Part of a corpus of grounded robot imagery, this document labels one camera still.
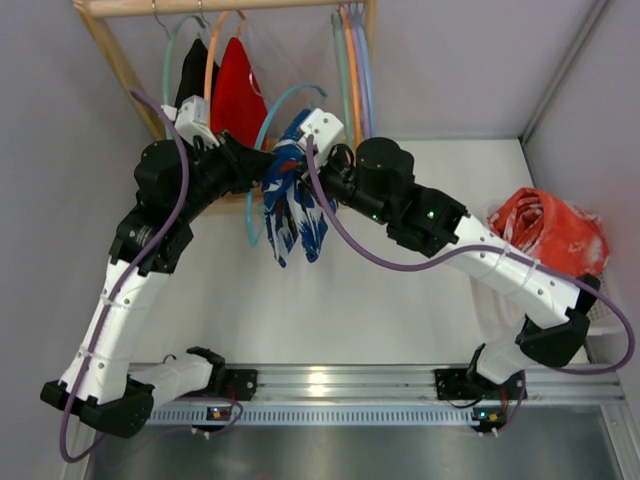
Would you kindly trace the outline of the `blue white patterned trousers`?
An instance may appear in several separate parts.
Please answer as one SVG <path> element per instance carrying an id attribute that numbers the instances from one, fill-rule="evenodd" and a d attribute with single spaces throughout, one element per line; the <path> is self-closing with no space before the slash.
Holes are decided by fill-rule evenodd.
<path id="1" fill-rule="evenodd" d="M 329 230 L 324 210 L 302 180 L 306 155 L 298 146 L 299 127 L 310 113 L 309 108 L 301 110 L 280 137 L 273 150 L 275 161 L 261 185 L 268 242 L 282 268 L 296 244 L 308 262 L 317 261 Z"/>

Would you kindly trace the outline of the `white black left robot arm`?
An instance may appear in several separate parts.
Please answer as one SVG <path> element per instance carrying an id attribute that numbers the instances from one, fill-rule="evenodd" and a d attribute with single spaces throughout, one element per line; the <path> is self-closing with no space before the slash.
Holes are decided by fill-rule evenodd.
<path id="1" fill-rule="evenodd" d="M 227 132 L 211 146 L 173 139 L 143 150 L 136 204 L 116 229 L 94 316 L 70 367 L 43 386 L 45 403 L 98 432 L 131 438 L 166 403 L 220 394 L 225 360 L 207 348 L 143 371 L 129 366 L 149 311 L 193 238 L 192 222 L 219 198 L 257 186 L 275 160 Z"/>

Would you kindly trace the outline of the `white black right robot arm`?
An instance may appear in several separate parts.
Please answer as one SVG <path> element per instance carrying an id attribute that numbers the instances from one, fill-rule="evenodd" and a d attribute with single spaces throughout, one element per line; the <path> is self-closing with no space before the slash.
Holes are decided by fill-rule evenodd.
<path id="1" fill-rule="evenodd" d="M 356 150 L 302 140 L 305 172 L 327 208 L 342 203 L 383 225 L 389 239 L 447 264 L 514 303 L 524 314 L 516 333 L 481 344 L 467 368 L 475 392 L 494 390 L 533 365 L 561 370 L 583 348 L 598 280 L 552 271 L 485 227 L 441 190 L 418 184 L 414 158 L 395 141 L 376 137 Z"/>

